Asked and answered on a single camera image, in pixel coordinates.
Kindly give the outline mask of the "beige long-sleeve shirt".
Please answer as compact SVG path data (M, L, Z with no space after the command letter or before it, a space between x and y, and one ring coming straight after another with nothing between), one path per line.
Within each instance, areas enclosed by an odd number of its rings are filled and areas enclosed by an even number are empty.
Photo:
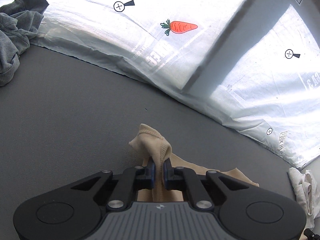
M199 175L205 175L209 170L183 160L172 152L171 144L154 128L140 124L137 136L129 142L129 145L143 158L143 165L149 158L155 163L155 187L151 190L138 191L139 202L182 202L183 194L178 190L166 190L164 188L163 164L169 159L173 167L183 166L191 168Z

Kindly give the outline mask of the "white folded cloth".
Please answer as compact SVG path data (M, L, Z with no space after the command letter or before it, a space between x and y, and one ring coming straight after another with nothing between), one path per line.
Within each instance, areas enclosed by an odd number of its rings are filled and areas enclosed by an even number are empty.
M306 214L306 228L313 229L315 219L319 218L319 184L311 170L301 173L292 167L287 173L296 195L296 201Z

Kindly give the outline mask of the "white printed backdrop sheet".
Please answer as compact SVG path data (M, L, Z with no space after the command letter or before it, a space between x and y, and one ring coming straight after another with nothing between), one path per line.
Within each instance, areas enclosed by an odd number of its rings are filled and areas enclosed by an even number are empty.
M296 168L319 156L319 0L47 0L33 43L148 82Z

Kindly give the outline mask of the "grey crumpled garment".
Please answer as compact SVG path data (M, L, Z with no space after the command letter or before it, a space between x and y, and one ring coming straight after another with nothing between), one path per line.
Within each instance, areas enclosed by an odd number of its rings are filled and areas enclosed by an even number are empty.
M8 84L20 66L20 56L37 36L46 0L14 0L1 6L1 86Z

